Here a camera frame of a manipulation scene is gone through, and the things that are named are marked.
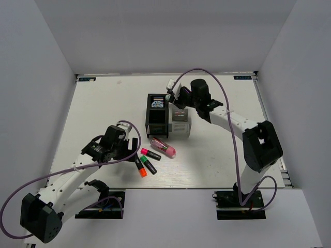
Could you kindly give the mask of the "blue glue jar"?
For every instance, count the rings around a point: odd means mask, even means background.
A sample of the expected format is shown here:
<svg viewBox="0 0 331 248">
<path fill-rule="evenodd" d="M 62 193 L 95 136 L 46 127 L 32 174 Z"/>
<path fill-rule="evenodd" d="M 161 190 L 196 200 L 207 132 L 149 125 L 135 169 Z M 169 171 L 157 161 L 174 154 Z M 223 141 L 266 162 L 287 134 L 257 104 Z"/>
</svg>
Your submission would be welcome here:
<svg viewBox="0 0 331 248">
<path fill-rule="evenodd" d="M 151 108 L 155 108 L 155 109 L 158 109 L 158 108 L 164 108 L 164 102 L 163 101 L 153 101 L 151 103 Z"/>
</svg>

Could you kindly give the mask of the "pink tube with pins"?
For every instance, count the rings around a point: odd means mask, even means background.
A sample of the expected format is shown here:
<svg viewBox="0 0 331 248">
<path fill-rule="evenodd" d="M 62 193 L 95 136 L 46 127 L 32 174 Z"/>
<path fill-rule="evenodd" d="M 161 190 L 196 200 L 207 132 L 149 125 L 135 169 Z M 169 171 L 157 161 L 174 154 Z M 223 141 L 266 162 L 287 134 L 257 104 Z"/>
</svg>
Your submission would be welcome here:
<svg viewBox="0 0 331 248">
<path fill-rule="evenodd" d="M 176 156 L 176 150 L 172 146 L 168 145 L 167 143 L 163 142 L 158 138 L 153 138 L 150 142 L 151 146 L 162 151 L 166 154 L 169 158 L 173 158 Z"/>
</svg>

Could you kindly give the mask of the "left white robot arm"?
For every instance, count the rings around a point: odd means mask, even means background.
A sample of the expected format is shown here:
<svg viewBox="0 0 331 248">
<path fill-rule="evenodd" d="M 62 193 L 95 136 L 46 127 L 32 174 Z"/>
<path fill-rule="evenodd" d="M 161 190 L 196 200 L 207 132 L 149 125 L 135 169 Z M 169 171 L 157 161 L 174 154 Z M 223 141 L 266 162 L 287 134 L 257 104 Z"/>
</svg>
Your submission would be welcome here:
<svg viewBox="0 0 331 248">
<path fill-rule="evenodd" d="M 93 205 L 106 205 L 109 187 L 100 180 L 87 179 L 110 161 L 133 158 L 138 149 L 128 149 L 132 129 L 134 125 L 123 120 L 109 126 L 104 135 L 93 138 L 81 150 L 69 171 L 60 173 L 36 195 L 27 194 L 21 204 L 21 226 L 42 243 L 49 243 L 69 218 Z"/>
</svg>

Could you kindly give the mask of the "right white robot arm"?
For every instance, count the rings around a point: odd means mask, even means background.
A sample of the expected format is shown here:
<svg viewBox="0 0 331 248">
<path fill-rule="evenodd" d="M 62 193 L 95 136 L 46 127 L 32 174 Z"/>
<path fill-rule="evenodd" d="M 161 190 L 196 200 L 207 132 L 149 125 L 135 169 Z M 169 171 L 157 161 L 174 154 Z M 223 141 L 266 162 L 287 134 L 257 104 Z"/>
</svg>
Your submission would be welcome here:
<svg viewBox="0 0 331 248">
<path fill-rule="evenodd" d="M 223 103 L 212 99 L 205 80 L 196 79 L 190 85 L 190 89 L 179 83 L 173 85 L 168 100 L 180 109 L 195 109 L 200 118 L 228 130 L 242 141 L 246 165 L 238 172 L 233 198 L 238 205 L 245 206 L 251 202 L 252 192 L 261 184 L 269 167 L 283 156 L 275 128 L 270 121 L 252 121 L 228 110 Z"/>
</svg>

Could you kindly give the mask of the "white mesh organizer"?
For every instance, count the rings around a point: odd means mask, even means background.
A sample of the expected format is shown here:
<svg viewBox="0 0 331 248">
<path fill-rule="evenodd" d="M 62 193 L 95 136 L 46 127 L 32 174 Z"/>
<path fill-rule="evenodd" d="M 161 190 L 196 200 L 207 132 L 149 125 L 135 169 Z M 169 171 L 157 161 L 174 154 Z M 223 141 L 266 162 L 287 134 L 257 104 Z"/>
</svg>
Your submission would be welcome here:
<svg viewBox="0 0 331 248">
<path fill-rule="evenodd" d="M 174 117 L 173 112 L 175 110 L 184 110 L 186 114 L 185 117 Z M 171 104 L 169 107 L 169 138 L 188 138 L 190 136 L 191 126 L 191 115 L 188 108 L 180 109 Z"/>
</svg>

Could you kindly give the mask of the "pink capped black highlighter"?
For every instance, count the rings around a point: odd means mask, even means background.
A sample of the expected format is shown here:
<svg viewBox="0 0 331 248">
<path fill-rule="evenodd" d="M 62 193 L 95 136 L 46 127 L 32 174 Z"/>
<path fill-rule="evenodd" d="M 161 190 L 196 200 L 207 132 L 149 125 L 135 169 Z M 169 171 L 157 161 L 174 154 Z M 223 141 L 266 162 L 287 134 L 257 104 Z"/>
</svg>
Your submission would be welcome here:
<svg viewBox="0 0 331 248">
<path fill-rule="evenodd" d="M 154 160 L 160 161 L 161 160 L 161 155 L 156 154 L 155 152 L 152 152 L 148 149 L 142 148 L 140 153 L 144 156 L 147 156 L 149 158 L 152 158 Z"/>
</svg>

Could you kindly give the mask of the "green capped black highlighter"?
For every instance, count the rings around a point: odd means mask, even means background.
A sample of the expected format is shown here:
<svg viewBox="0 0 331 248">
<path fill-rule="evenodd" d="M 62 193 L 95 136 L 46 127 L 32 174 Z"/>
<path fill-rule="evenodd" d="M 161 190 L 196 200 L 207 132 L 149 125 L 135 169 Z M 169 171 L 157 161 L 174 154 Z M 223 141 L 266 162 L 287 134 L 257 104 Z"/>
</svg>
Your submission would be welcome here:
<svg viewBox="0 0 331 248">
<path fill-rule="evenodd" d="M 143 163 L 143 165 L 153 174 L 155 175 L 157 173 L 157 170 L 155 167 L 151 164 L 151 162 L 147 159 L 146 156 L 140 156 L 140 160 Z"/>
</svg>

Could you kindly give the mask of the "orange capped black highlighter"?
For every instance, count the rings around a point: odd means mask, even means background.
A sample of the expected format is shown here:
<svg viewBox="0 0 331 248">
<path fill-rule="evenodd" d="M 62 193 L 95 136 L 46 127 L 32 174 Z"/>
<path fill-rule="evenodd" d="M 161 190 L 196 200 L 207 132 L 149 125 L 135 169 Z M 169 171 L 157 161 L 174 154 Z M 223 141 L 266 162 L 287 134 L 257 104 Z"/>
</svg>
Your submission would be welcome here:
<svg viewBox="0 0 331 248">
<path fill-rule="evenodd" d="M 147 176 L 147 172 L 146 172 L 146 170 L 145 170 L 144 166 L 142 165 L 142 163 L 141 163 L 141 161 L 140 161 L 139 158 L 136 158 L 135 159 L 135 164 L 137 166 L 137 169 L 139 171 L 140 176 L 142 178 L 145 177 L 145 176 Z"/>
</svg>

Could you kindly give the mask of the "right blue corner label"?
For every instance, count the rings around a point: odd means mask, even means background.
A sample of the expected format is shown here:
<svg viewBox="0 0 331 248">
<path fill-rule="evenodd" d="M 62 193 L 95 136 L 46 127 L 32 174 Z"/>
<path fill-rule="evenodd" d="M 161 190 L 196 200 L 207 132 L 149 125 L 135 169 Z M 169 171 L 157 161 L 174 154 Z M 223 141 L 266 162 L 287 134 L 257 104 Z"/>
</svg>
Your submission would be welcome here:
<svg viewBox="0 0 331 248">
<path fill-rule="evenodd" d="M 250 75 L 235 75 L 234 80 L 252 80 Z"/>
</svg>

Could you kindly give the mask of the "blue corner label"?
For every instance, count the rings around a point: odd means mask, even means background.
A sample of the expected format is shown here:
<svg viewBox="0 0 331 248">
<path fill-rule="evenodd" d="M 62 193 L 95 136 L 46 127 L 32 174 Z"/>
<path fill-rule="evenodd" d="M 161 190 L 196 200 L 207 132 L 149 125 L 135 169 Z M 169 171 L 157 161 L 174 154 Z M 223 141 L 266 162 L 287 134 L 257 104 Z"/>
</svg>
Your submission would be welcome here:
<svg viewBox="0 0 331 248">
<path fill-rule="evenodd" d="M 250 75 L 235 75 L 234 80 L 252 80 Z"/>
<path fill-rule="evenodd" d="M 96 80 L 96 77 L 79 77 L 79 82 L 94 82 Z"/>
</svg>

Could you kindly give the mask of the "black mesh organizer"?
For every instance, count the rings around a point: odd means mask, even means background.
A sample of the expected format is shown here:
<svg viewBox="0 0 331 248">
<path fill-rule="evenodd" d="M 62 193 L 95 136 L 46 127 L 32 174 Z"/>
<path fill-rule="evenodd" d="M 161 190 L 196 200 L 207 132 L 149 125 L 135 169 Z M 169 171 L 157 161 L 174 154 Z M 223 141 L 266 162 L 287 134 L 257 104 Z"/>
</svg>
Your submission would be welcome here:
<svg viewBox="0 0 331 248">
<path fill-rule="evenodd" d="M 155 137 L 169 137 L 169 103 L 166 94 L 148 94 L 145 118 L 146 135 Z M 151 108 L 153 101 L 163 101 L 164 108 Z"/>
</svg>

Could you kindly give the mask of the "left blue corner label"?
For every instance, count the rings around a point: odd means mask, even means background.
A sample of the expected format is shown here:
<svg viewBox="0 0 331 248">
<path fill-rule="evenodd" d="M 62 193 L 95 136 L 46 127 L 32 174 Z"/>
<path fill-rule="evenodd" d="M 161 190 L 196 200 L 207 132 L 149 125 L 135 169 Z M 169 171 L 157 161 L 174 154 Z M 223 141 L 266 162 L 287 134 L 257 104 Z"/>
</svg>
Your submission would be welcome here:
<svg viewBox="0 0 331 248">
<path fill-rule="evenodd" d="M 94 82 L 96 80 L 96 77 L 79 77 L 79 82 Z"/>
</svg>

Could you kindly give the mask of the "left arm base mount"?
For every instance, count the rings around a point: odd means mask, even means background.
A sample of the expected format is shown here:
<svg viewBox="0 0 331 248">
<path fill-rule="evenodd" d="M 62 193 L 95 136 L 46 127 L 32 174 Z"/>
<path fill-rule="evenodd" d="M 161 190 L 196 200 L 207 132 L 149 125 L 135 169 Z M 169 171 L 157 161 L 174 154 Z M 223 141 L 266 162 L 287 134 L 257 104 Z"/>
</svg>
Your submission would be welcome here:
<svg viewBox="0 0 331 248">
<path fill-rule="evenodd" d="M 97 190 L 97 204 L 80 211 L 75 215 L 76 219 L 123 219 L 126 194 L 124 190 L 111 190 L 104 182 L 96 179 L 84 185 Z"/>
</svg>

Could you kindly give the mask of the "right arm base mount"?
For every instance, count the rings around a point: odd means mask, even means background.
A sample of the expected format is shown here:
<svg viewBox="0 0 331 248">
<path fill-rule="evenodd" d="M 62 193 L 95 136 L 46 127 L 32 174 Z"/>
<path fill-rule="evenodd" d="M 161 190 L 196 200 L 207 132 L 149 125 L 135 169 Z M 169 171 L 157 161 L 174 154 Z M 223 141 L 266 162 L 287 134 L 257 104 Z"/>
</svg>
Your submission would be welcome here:
<svg viewBox="0 0 331 248">
<path fill-rule="evenodd" d="M 249 200 L 241 206 L 238 197 L 238 188 L 215 191 L 212 198 L 216 203 L 217 220 L 235 221 L 235 220 L 265 220 L 265 210 L 259 210 L 264 207 L 264 201 L 260 190 L 256 190 Z"/>
</svg>

